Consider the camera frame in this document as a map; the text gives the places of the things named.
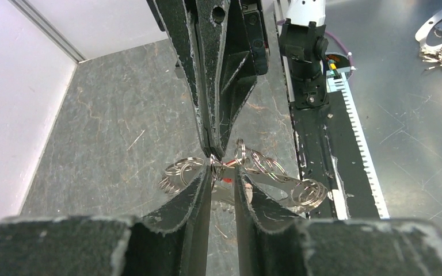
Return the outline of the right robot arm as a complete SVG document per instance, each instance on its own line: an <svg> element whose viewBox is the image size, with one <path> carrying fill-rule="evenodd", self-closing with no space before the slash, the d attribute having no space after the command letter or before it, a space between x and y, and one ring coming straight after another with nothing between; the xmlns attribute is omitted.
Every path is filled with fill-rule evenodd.
<svg viewBox="0 0 442 276"><path fill-rule="evenodd" d="M232 127L268 71L269 45L261 1L149 1L176 52L206 157L222 159ZM301 108L326 96L325 1L291 1L279 34L289 84Z"/></svg>

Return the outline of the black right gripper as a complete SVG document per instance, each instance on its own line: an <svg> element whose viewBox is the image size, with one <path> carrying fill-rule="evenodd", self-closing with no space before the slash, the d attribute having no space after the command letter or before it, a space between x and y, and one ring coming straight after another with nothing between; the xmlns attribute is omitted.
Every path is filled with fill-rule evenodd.
<svg viewBox="0 0 442 276"><path fill-rule="evenodd" d="M221 160L256 75L268 72L262 2L154 4L188 84L200 147L206 157Z"/></svg>

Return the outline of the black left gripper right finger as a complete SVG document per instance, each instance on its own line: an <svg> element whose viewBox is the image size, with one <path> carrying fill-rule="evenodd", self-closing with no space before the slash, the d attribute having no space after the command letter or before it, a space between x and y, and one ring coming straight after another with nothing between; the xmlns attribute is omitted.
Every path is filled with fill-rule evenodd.
<svg viewBox="0 0 442 276"><path fill-rule="evenodd" d="M234 170L240 275L442 275L442 231L416 219L305 219Z"/></svg>

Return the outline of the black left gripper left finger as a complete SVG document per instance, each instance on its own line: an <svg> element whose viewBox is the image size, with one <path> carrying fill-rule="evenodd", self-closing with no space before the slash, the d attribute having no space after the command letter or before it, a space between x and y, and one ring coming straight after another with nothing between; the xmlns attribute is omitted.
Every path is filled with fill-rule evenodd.
<svg viewBox="0 0 442 276"><path fill-rule="evenodd" d="M213 177L136 216L8 217L0 275L205 275Z"/></svg>

